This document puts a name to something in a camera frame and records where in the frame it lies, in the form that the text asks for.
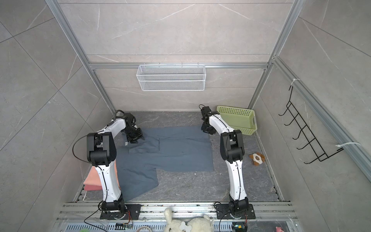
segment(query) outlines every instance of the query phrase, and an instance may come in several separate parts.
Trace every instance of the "pink cloth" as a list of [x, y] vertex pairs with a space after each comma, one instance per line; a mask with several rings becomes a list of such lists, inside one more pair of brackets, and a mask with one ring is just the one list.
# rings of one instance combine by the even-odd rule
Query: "pink cloth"
[[[119, 184], [118, 178], [117, 178], [116, 163], [114, 165], [114, 168], [115, 168], [115, 173], [116, 173], [117, 184]], [[84, 185], [85, 185], [84, 190], [86, 191], [102, 190], [102, 183], [99, 178], [98, 172], [96, 171], [94, 166], [90, 169], [88, 177], [84, 181]]]

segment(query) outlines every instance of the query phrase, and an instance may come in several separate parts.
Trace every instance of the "white zip tie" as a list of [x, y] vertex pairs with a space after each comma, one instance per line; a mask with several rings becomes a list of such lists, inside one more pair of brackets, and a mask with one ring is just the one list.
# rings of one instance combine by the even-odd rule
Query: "white zip tie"
[[291, 82], [291, 85], [294, 83], [294, 81], [296, 81], [296, 80], [300, 80], [300, 79], [292, 79], [292, 82]]
[[360, 145], [361, 146], [360, 143], [356, 143], [356, 142], [348, 142], [348, 143], [338, 144], [338, 145], [335, 145], [335, 146], [342, 147], [342, 146], [345, 146], [345, 145], [348, 145], [348, 144], [357, 144], [357, 145]]

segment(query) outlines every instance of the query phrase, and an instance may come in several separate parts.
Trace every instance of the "gray marble floor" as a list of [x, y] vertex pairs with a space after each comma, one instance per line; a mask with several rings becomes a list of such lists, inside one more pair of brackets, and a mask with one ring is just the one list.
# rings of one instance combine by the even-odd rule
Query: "gray marble floor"
[[[199, 125], [201, 112], [132, 112], [140, 128]], [[210, 135], [214, 171], [168, 172], [157, 170], [159, 185], [132, 201], [224, 201], [229, 200], [229, 176], [220, 156], [220, 136]], [[243, 136], [245, 156], [242, 166], [244, 186], [249, 201], [278, 201], [266, 163], [254, 166], [248, 155], [262, 152], [255, 135]], [[85, 200], [100, 200], [102, 191], [88, 191]]]

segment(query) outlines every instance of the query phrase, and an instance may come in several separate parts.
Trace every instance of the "white mesh basket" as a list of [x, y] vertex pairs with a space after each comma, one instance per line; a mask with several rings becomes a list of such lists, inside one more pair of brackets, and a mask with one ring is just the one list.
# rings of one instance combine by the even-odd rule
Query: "white mesh basket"
[[143, 91], [204, 90], [204, 65], [140, 65], [137, 78]]

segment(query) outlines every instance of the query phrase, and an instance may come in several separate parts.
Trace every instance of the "black wire hook rack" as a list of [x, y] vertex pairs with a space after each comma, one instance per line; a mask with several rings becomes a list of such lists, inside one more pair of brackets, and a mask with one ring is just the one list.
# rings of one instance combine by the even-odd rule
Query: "black wire hook rack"
[[[291, 102], [292, 89], [293, 89], [292, 86], [290, 86], [289, 91], [291, 90], [291, 92], [290, 92], [289, 102], [286, 104], [286, 110], [285, 110], [285, 112], [284, 112], [283, 114], [279, 114], [279, 116], [284, 116], [284, 114], [285, 114], [286, 112], [290, 112], [290, 114], [292, 115], [293, 119], [291, 120], [291, 122], [290, 122], [289, 124], [287, 124], [287, 125], [284, 124], [284, 125], [285, 125], [285, 126], [289, 126], [289, 125], [291, 125], [291, 123], [292, 123], [293, 121], [295, 121], [296, 124], [297, 124], [297, 125], [299, 126], [299, 128], [300, 128], [300, 132], [299, 132], [298, 137], [297, 137], [297, 138], [293, 138], [293, 139], [294, 139], [294, 140], [297, 140], [297, 139], [300, 137], [300, 134], [303, 133], [303, 135], [305, 136], [305, 139], [307, 140], [307, 144], [306, 144], [304, 147], [302, 147], [302, 148], [297, 148], [297, 149], [298, 149], [298, 150], [301, 150], [301, 149], [304, 149], [306, 146], [309, 145], [309, 146], [311, 147], [311, 149], [313, 150], [314, 154], [316, 155], [317, 158], [315, 158], [314, 160], [312, 160], [312, 161], [309, 162], [309, 163], [306, 163], [306, 162], [304, 162], [304, 163], [305, 163], [305, 164], [310, 164], [310, 163], [312, 163], [312, 162], [314, 162], [314, 161], [316, 161], [316, 160], [319, 160], [320, 162], [322, 162], [322, 161], [324, 161], [324, 160], [326, 160], [326, 159], [332, 157], [333, 155], [335, 155], [335, 154], [341, 152], [342, 150], [344, 150], [343, 148], [339, 148], [339, 149], [336, 150], [336, 152], [335, 152], [334, 154], [332, 154], [332, 155], [328, 155], [328, 154], [325, 152], [325, 150], [323, 149], [323, 147], [321, 146], [321, 144], [319, 143], [319, 141], [317, 140], [317, 138], [316, 138], [315, 135], [313, 134], [311, 128], [308, 126], [308, 124], [305, 122], [305, 120], [303, 119], [303, 117], [300, 115], [299, 111], [296, 109], [296, 107], [295, 107], [295, 106], [293, 105], [293, 103]], [[294, 114], [292, 113], [292, 111], [289, 109], [291, 106], [292, 106], [292, 107], [295, 109], [295, 111], [297, 112], [297, 114], [296, 114], [295, 116], [294, 116]], [[303, 120], [303, 122], [304, 122], [304, 124], [305, 124], [303, 127], [301, 127], [300, 124], [298, 123], [298, 121], [296, 120], [296, 118], [297, 118], [298, 116]], [[309, 137], [309, 138], [311, 138], [311, 137], [310, 137], [310, 136], [307, 136], [307, 135], [305, 134], [305, 132], [303, 131], [305, 128], [307, 128], [307, 129], [310, 131], [310, 134], [312, 135], [311, 137], [313, 137], [313, 139], [311, 139], [310, 141], [309, 141], [308, 137]], [[317, 143], [317, 144], [319, 145], [319, 147], [322, 149], [322, 152], [321, 152], [322, 155], [318, 155], [318, 154], [317, 154], [317, 152], [316, 152], [315, 149], [313, 148], [312, 143]]]

